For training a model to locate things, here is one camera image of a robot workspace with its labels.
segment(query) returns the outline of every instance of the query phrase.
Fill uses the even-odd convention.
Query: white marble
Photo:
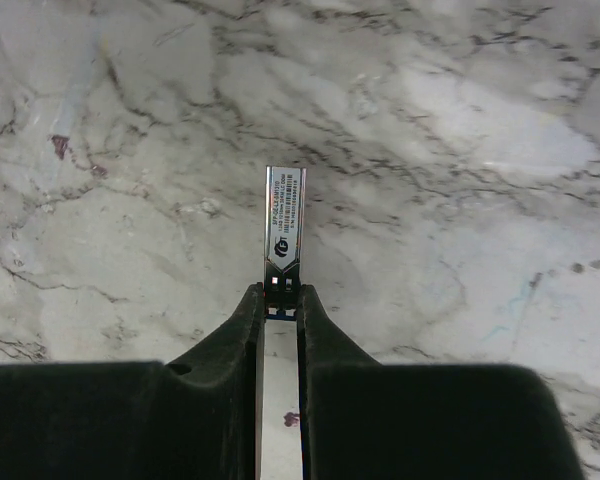
[[[267,164],[309,168],[338,325],[536,369],[600,479],[600,0],[0,0],[0,362],[194,345],[260,280]],[[301,478],[293,335],[263,478]]]

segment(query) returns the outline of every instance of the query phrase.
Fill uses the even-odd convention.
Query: logo on label
[[[280,237],[280,240],[276,242],[275,247],[273,247],[276,255],[284,258],[287,256],[287,252],[289,251],[289,244],[287,243],[287,239],[285,237]]]

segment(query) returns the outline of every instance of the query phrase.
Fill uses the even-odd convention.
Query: marble countertop
[[[512,362],[600,480],[600,0],[0,0],[0,362],[169,361],[261,280],[386,363]],[[301,478],[269,324],[264,479]]]

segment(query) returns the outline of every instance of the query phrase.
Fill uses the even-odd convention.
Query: white label
[[[270,179],[269,261],[284,271],[299,256],[302,170],[273,167]]]

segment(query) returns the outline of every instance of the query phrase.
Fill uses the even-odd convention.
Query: optical transceiver
[[[295,319],[306,177],[306,168],[267,167],[264,294],[268,319]]]

